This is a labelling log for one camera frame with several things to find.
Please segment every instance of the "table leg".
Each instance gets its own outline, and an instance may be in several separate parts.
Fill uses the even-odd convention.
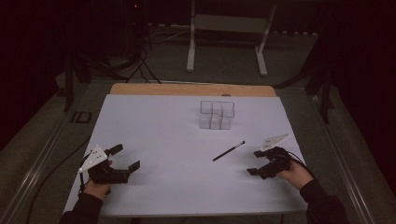
[[[187,71],[192,72],[194,70],[195,61],[195,0],[191,0],[191,25],[190,25],[190,48],[189,56],[187,59]]]
[[[265,66],[264,57],[262,56],[262,50],[264,49],[265,42],[267,41],[268,34],[270,33],[271,24],[272,24],[274,15],[275,15],[275,11],[276,11],[276,6],[272,6],[268,20],[265,23],[264,32],[262,33],[262,42],[260,43],[259,46],[257,46],[255,48],[257,63],[259,65],[259,69],[260,69],[260,76],[262,76],[262,77],[266,77],[268,75],[267,68]]]

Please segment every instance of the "dark background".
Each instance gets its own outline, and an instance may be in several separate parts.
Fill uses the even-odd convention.
[[[109,2],[98,1],[102,5]],[[112,2],[113,9],[117,8],[115,1]],[[148,20],[153,24],[189,24],[189,2],[151,0]],[[238,1],[198,2],[197,6],[209,14],[213,11],[235,16],[266,13],[257,10],[258,1],[249,4],[244,1],[242,6]],[[222,4],[228,4],[228,10],[219,11]],[[320,34],[308,62],[310,66],[326,62],[331,65],[332,83],[339,88],[394,192],[395,8],[390,1],[353,1],[343,5],[282,1],[272,27],[272,31],[287,31],[288,35]],[[3,148],[58,90],[54,78],[64,70],[70,44],[80,44],[86,52],[106,57],[108,43],[95,26],[97,21],[93,19],[90,2],[7,0],[2,1],[0,10],[0,148]],[[121,16],[115,11],[109,12],[108,18],[122,23],[122,10]]]

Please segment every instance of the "black cable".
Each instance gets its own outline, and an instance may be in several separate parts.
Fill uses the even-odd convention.
[[[111,68],[104,64],[104,63],[100,63],[100,62],[96,62],[93,59],[91,59],[89,56],[81,53],[81,52],[76,52],[77,56],[82,59],[85,63],[90,63],[91,67],[95,67],[97,70],[102,71],[103,73],[105,73],[106,75],[108,75],[109,77],[112,77],[116,80],[125,80],[126,77],[121,77],[118,74],[114,73]]]
[[[291,155],[293,155],[294,157],[296,157],[297,159],[294,159],[293,157],[287,157],[287,156],[284,156],[284,155],[275,155],[275,156],[277,156],[277,157],[281,157],[281,158],[288,158],[288,159],[290,159],[290,160],[292,160],[292,161],[295,161],[295,162],[297,162],[297,163],[299,163],[301,166],[303,166],[303,168],[305,168],[305,170],[309,173],[309,174],[311,174],[312,175],[312,177],[314,177],[314,179],[316,179],[315,178],[315,175],[311,172],[311,170],[303,163],[303,161],[298,157],[298,156],[296,156],[294,153],[292,153],[292,152],[289,152],[289,151],[287,151],[289,154],[291,154]]]
[[[131,63],[129,63],[129,64],[131,65],[130,68],[128,68],[128,69],[126,69],[126,70],[124,70],[124,71],[119,72],[119,75],[129,72],[129,71],[131,71],[131,70],[135,67],[135,65],[133,65],[133,64],[131,64]],[[117,68],[116,68],[116,67],[111,67],[111,70],[115,71],[115,70],[121,70],[121,68],[125,69],[125,68],[123,67],[124,65],[126,66],[126,63],[125,63],[125,64],[120,64],[120,67],[117,67]],[[102,71],[102,70],[98,69],[97,67],[92,66],[92,65],[90,65],[90,64],[88,64],[88,63],[87,63],[87,66],[90,67],[90,68],[92,68],[92,69],[96,69],[96,70],[98,70],[98,71]]]
[[[81,167],[82,164],[84,164],[85,160],[87,160],[88,157],[89,157],[90,155],[91,155],[91,153],[89,153],[89,154],[86,155],[84,158],[82,158],[82,161],[81,161],[81,163],[79,164],[79,167]],[[79,185],[78,194],[80,194],[80,193],[82,193],[82,192],[84,191],[85,186],[86,186],[87,183],[88,183],[88,182],[87,182],[87,183],[84,184],[84,176],[83,176],[82,172],[79,172],[79,182],[80,182],[81,184]]]
[[[152,42],[154,42],[154,43],[161,43],[161,42],[164,42],[164,41],[166,41],[166,40],[170,40],[170,39],[172,39],[173,37],[176,37],[176,36],[178,36],[178,35],[182,35],[182,34],[188,32],[189,30],[190,30],[190,28],[188,28],[188,29],[186,29],[186,30],[184,30],[184,31],[182,31],[182,32],[158,32],[158,33],[156,33],[156,34],[174,34],[174,33],[176,33],[176,34],[175,34],[175,35],[168,36],[168,37],[166,37],[165,39],[162,39],[162,40],[157,40],[157,41],[152,40]]]
[[[110,70],[113,72],[120,72],[120,71],[128,68],[128,71],[129,71],[131,66],[134,66],[136,61],[137,61],[136,58],[134,58],[133,56],[130,56],[130,57],[128,57],[128,62],[111,66]]]
[[[142,68],[140,68],[139,70],[140,70],[140,75],[142,76],[142,78],[144,78],[148,84],[151,84],[151,83],[149,82],[149,80],[146,78],[146,76],[143,74]]]
[[[125,28],[127,29],[127,27],[128,27],[128,20],[129,20],[129,14],[128,14],[128,10],[127,10],[127,6],[126,6],[126,3],[125,3],[125,1],[123,1],[123,4],[124,4],[124,11],[125,11],[125,20],[126,20],[126,22],[125,22]],[[93,4],[92,4],[92,2],[91,2],[91,9],[92,9],[92,13],[94,14],[94,18],[95,18],[95,21],[96,21],[96,23],[97,23],[97,26],[98,27],[100,27],[100,22],[99,22],[99,20],[97,19],[97,13],[95,12],[95,10],[94,10],[94,6],[93,6]],[[141,23],[141,21],[139,20],[139,18],[134,14],[134,19],[135,19],[135,21],[136,21],[136,23],[135,24],[140,24]],[[126,36],[127,36],[127,49],[125,50],[125,52],[128,52],[128,49],[129,49],[129,32],[128,31],[126,31]],[[100,63],[100,62],[91,62],[91,65],[90,65],[90,67],[92,67],[92,68],[95,68],[95,69],[97,69],[97,70],[99,70],[99,71],[102,71],[102,72],[104,72],[105,74],[107,74],[107,75],[109,75],[110,77],[113,77],[114,79],[117,79],[117,80],[126,80],[125,82],[127,83],[128,81],[129,81],[129,79],[127,79],[126,77],[120,77],[118,74],[116,74],[116,73],[114,73],[115,71],[120,71],[121,69],[124,69],[124,68],[127,68],[128,66],[131,66],[132,64],[134,63],[134,58],[133,58],[133,56],[130,56],[129,58],[128,58],[128,62],[127,63],[123,63],[123,64],[119,64],[119,65],[116,65],[116,66],[108,66],[108,65],[106,65],[106,64],[102,64],[102,63]],[[129,68],[127,71],[124,71],[124,72],[121,72],[121,74],[123,74],[123,73],[126,73],[126,72],[128,72],[128,71],[130,71],[132,69],[132,67],[131,68]]]
[[[151,72],[151,70],[149,69],[149,66],[146,64],[145,61],[143,61],[143,64],[147,67],[149,73],[154,77],[154,79],[157,80],[158,83],[162,84],[161,81]]]
[[[145,57],[144,57],[143,61],[146,60],[146,58],[147,58],[147,53],[145,54]],[[125,83],[128,83],[129,80],[131,80],[131,78],[134,76],[134,74],[137,72],[137,70],[140,69],[140,67],[141,67],[142,65],[143,65],[143,62],[142,62],[141,64],[139,64],[139,65],[137,66],[137,68],[131,73],[131,75],[125,80]]]
[[[61,162],[59,162],[50,172],[47,174],[47,176],[44,178],[43,182],[40,184],[38,187],[37,192],[35,193],[35,196],[33,197],[33,201],[30,204],[29,211],[27,214],[27,219],[26,219],[26,224],[29,224],[30,222],[30,216],[32,215],[33,212],[33,206],[35,205],[35,199],[37,198],[38,193],[40,190],[43,188],[44,184],[47,182],[47,180],[50,178],[50,176],[58,169],[65,161],[67,161],[71,156],[73,156],[79,149],[81,149],[89,140],[91,137],[88,137],[81,145],[79,145],[74,151],[72,151],[68,156],[66,156]]]

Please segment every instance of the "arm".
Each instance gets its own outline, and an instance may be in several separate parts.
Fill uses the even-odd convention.
[[[103,199],[110,185],[98,185],[89,181],[78,197],[73,211],[65,212],[61,218],[61,224],[96,224],[103,205]]]
[[[291,161],[290,170],[282,171],[277,175],[285,178],[297,188],[303,199],[308,203],[306,210],[308,223],[349,223],[345,208],[338,198],[328,195],[318,180],[314,179],[301,164]]]

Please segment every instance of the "cable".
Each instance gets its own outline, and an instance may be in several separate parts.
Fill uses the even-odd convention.
[[[303,164],[303,163],[300,162],[300,161],[297,161],[297,160],[294,159],[294,158],[291,158],[291,160],[292,160],[292,161],[295,161],[295,162],[299,163],[301,166],[303,166],[303,167],[305,168],[305,170],[306,170],[309,174],[311,174],[312,177],[314,177],[314,179],[316,179],[315,175],[311,172],[311,170],[310,170],[305,164]]]
[[[123,69],[126,69],[126,68],[129,68],[129,67],[133,66],[135,64],[135,62],[137,61],[137,59],[134,58],[133,56],[130,56],[127,59],[128,59],[128,62],[111,66],[110,69],[113,72],[122,71]]]
[[[79,167],[82,166],[82,164],[84,164],[85,160],[88,159],[88,157],[90,157],[91,153],[89,153],[88,155],[86,155],[84,158],[82,158],[81,163],[79,164]],[[89,180],[87,181],[87,183],[84,184],[84,176],[82,175],[82,172],[78,172],[79,174],[79,182],[81,183],[79,185],[79,191],[78,191],[78,195],[82,192],[84,192],[85,186],[88,184],[88,182],[90,182]]]
[[[87,56],[81,52],[76,52],[76,54],[83,61],[85,61],[86,63],[90,63],[92,67],[95,67],[96,69],[104,72],[106,75],[113,77],[116,80],[125,80],[126,79],[126,77],[121,77],[118,74],[111,71],[111,68],[109,68],[108,65],[104,65],[103,63],[96,62],[93,59],[91,59],[89,56]]]
[[[151,83],[149,82],[149,80],[145,77],[145,75],[143,74],[142,68],[140,68],[139,70],[140,70],[140,75],[142,75],[142,78],[144,78],[148,84],[151,84]]]
[[[91,137],[88,137],[81,145],[79,145],[74,151],[72,151],[68,156],[66,156],[61,162],[59,162],[50,172],[47,174],[47,176],[44,178],[43,182],[40,184],[38,187],[37,192],[35,193],[35,196],[33,197],[33,201],[30,204],[29,211],[27,214],[26,218],[26,224],[29,224],[30,222],[30,216],[32,215],[33,212],[33,206],[35,205],[35,199],[37,198],[38,193],[41,191],[43,188],[44,184],[47,182],[47,180],[50,178],[50,176],[65,162],[67,161],[71,156],[73,156],[77,151],[79,151],[89,140]]]
[[[96,69],[96,70],[98,70],[98,71],[102,71],[101,69],[98,69],[97,67],[92,66],[92,65],[90,65],[90,64],[87,64],[87,66],[90,67],[90,68],[92,68],[92,69]],[[121,70],[120,72],[118,72],[118,75],[122,75],[122,74],[124,74],[124,73],[127,73],[127,72],[131,71],[134,67],[135,67],[135,65],[131,65],[131,67],[129,67],[128,69],[126,69],[126,70],[124,70],[124,71]]]
[[[96,12],[92,1],[90,1],[90,3],[91,3],[92,14],[93,14],[94,19],[96,21],[96,25],[97,25],[97,27],[99,29],[101,29],[100,22],[99,22],[99,20],[97,18],[97,14],[98,13]],[[125,47],[125,50],[124,50],[124,54],[127,55],[128,53],[130,53],[130,37],[131,37],[131,35],[130,35],[129,30],[128,30],[130,14],[128,14],[128,6],[127,6],[126,1],[123,0],[122,3],[123,3],[122,6],[123,6],[124,14],[125,14],[125,38],[126,38],[126,47]],[[140,24],[139,18],[135,14],[133,16],[134,16],[134,19],[136,20],[136,24]],[[103,63],[97,63],[97,64],[92,63],[90,67],[95,68],[95,69],[97,69],[99,71],[105,72],[107,75],[113,77],[114,79],[125,80],[126,78],[120,77],[117,74],[115,74],[114,72],[120,71],[121,69],[126,69],[126,68],[132,66],[133,63],[134,63],[134,58],[133,57],[129,57],[127,63],[123,63],[123,64],[120,64],[120,65],[117,65],[117,66],[114,66],[114,67],[111,67],[111,66],[108,67],[107,64],[103,64]],[[129,68],[126,71],[121,72],[121,74],[123,74],[125,72],[128,72],[131,69],[132,68]]]
[[[146,64],[145,60],[143,60],[143,64],[147,67],[149,73],[155,78],[155,80],[157,80],[158,83],[162,84],[161,81],[151,72],[151,70],[149,69],[149,66]]]
[[[146,58],[147,58],[147,53],[145,52],[145,57],[144,57],[144,59],[143,59],[142,61],[145,61]],[[142,62],[141,64],[139,64],[139,65],[137,66],[137,68],[131,73],[131,75],[125,80],[125,83],[128,83],[129,80],[131,80],[132,76],[137,72],[137,70],[140,69],[140,67],[141,67],[142,65],[143,65],[143,62]]]
[[[163,40],[157,40],[157,41],[151,40],[151,41],[154,42],[154,43],[161,43],[161,42],[164,42],[164,41],[166,41],[166,40],[170,40],[170,39],[172,39],[173,37],[176,37],[176,36],[178,36],[178,35],[182,35],[182,34],[188,32],[189,30],[190,30],[190,28],[188,28],[188,29],[186,29],[186,30],[184,30],[184,31],[182,31],[182,32],[178,32],[178,33],[175,34],[175,35],[171,35],[171,36],[169,36],[169,37],[167,37],[167,38],[165,38],[165,39],[163,39]],[[154,35],[151,35],[151,37],[153,37],[153,36],[155,36],[155,35],[157,35],[157,34],[160,34],[160,33],[163,33],[163,34],[169,33],[169,34],[171,34],[171,33],[175,33],[175,32],[159,32],[159,33],[156,33],[156,34],[154,34]]]
[[[178,31],[162,31],[162,32],[157,32],[157,33],[154,33],[154,34],[152,34],[152,35],[150,35],[151,37],[153,37],[153,36],[155,36],[155,35],[162,35],[162,34],[164,34],[164,35],[166,35],[166,34],[179,34],[180,32],[178,32]]]
[[[289,151],[287,151],[289,154],[291,154],[292,156],[294,156],[295,158],[297,158],[297,160],[299,160],[300,161],[300,163],[303,163],[303,161],[298,157],[298,156],[296,156],[296,154],[294,154],[294,153],[292,153],[292,152],[289,152]]]

